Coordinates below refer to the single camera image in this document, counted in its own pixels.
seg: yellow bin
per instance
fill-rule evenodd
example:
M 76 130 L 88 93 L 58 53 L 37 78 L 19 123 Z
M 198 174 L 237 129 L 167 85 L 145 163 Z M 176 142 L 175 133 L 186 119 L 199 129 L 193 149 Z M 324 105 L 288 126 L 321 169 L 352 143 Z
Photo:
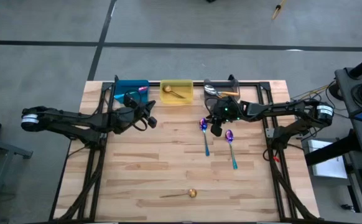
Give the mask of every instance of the yellow bin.
M 160 99 L 163 103 L 191 103 L 193 100 L 192 80 L 162 80 Z

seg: gray floor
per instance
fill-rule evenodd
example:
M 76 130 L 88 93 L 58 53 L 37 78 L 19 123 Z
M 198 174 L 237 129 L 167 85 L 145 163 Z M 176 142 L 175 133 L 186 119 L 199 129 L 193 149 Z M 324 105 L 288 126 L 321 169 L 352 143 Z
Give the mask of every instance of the gray floor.
M 110 0 L 0 0 L 0 40 L 97 42 Z M 289 0 L 271 21 L 276 0 L 118 0 L 107 42 L 306 45 L 362 47 L 362 0 Z M 69 140 L 27 133 L 21 110 L 45 105 L 76 111 L 95 47 L 0 46 L 0 139 L 34 151 L 14 160 L 0 202 L 0 222 L 42 222 L 49 217 Z M 287 80 L 298 95 L 353 67 L 362 52 L 104 48 L 95 80 L 146 78 Z M 335 117 L 319 137 L 346 136 L 351 123 Z M 321 217 L 362 223 L 342 181 L 312 178 Z

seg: black floor stripe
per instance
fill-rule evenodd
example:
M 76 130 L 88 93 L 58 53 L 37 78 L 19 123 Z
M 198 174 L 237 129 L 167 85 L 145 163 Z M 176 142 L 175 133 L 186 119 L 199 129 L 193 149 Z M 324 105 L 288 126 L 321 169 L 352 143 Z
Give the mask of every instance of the black floor stripe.
M 98 46 L 97 46 L 97 48 L 95 50 L 95 54 L 94 54 L 94 59 L 93 59 L 93 62 L 91 63 L 90 72 L 88 73 L 88 77 L 87 77 L 88 81 L 94 80 L 96 68 L 98 67 L 98 62 L 100 61 L 103 44 L 105 42 L 106 34 L 108 33 L 109 24 L 111 23 L 112 13 L 114 11 L 115 3 L 116 3 L 116 0 L 111 0 L 111 4 L 109 5 L 108 12 L 106 13 L 106 19 L 105 19 L 104 26 L 102 28 L 100 41 L 98 42 Z
M 362 47 L 317 47 L 292 45 L 235 45 L 235 44 L 165 44 L 106 42 L 104 47 L 145 49 L 225 49 L 225 50 L 301 50 L 323 52 L 362 52 Z
M 0 45 L 95 47 L 98 42 L 0 40 Z

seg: wooden table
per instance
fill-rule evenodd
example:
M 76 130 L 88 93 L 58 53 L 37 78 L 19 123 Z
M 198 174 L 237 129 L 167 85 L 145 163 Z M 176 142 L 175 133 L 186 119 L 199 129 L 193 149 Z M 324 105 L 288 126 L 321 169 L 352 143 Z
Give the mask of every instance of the wooden table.
M 269 82 L 275 103 L 290 100 L 284 80 Z M 80 112 L 94 112 L 101 85 L 102 82 L 86 83 Z M 258 102 L 255 88 L 241 87 L 240 92 L 244 101 Z M 156 100 L 151 113 L 157 119 L 156 128 L 144 132 L 130 128 L 122 135 L 109 134 L 96 221 L 279 221 L 271 170 L 262 158 L 266 148 L 262 122 L 223 125 L 224 130 L 232 129 L 235 136 L 233 149 L 239 169 L 233 170 L 230 148 L 223 136 L 207 133 L 211 154 L 205 155 L 203 133 L 198 127 L 198 121 L 208 114 L 203 88 L 195 87 L 193 94 L 190 105 L 167 105 L 160 101 L 159 88 L 151 87 L 149 99 Z M 280 126 L 286 126 L 294 117 L 282 116 L 278 121 Z M 290 143 L 300 145 L 298 140 Z M 82 146 L 74 141 L 70 152 Z M 289 147 L 285 157 L 293 190 L 318 216 L 303 152 Z M 64 214 L 80 193 L 87 158 L 88 149 L 84 149 L 68 159 L 54 217 Z M 197 189 L 196 198 L 160 198 L 191 188 Z M 284 192 L 282 198 L 289 217 Z

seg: metallic spoon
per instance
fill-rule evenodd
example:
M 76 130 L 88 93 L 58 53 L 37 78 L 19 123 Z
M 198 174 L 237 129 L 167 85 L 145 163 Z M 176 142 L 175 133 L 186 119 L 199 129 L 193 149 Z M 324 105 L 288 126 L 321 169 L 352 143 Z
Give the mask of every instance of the metallic spoon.
M 225 139 L 228 142 L 228 144 L 230 144 L 233 169 L 238 169 L 238 165 L 236 164 L 235 155 L 233 154 L 232 145 L 231 145 L 231 142 L 233 141 L 233 133 L 231 130 L 227 130 L 225 132 Z
M 164 197 L 175 197 L 175 196 L 181 196 L 181 195 L 188 195 L 191 198 L 194 198 L 198 195 L 198 192 L 195 189 L 189 189 L 187 193 L 185 194 L 178 194 L 178 195 L 165 195 L 165 196 L 160 196 L 161 198 Z
M 171 86 L 169 86 L 169 85 L 163 86 L 163 92 L 171 93 L 171 94 L 173 94 L 174 96 L 176 96 L 178 98 L 185 99 L 185 97 L 183 97 L 183 96 L 179 95 L 178 93 L 172 91 Z
M 210 95 L 214 95 L 214 96 L 218 96 L 218 97 L 222 97 L 221 94 L 227 95 L 227 96 L 239 96 L 239 93 L 235 93 L 235 92 L 228 92 L 228 91 L 217 91 L 213 86 L 211 85 L 205 85 L 205 91 L 206 93 L 210 94 Z
M 199 122 L 199 127 L 203 131 L 203 135 L 205 137 L 205 146 L 206 146 L 206 156 L 210 156 L 210 151 L 208 150 L 207 139 L 206 139 L 206 129 L 207 129 L 207 121 L 205 118 L 202 118 Z

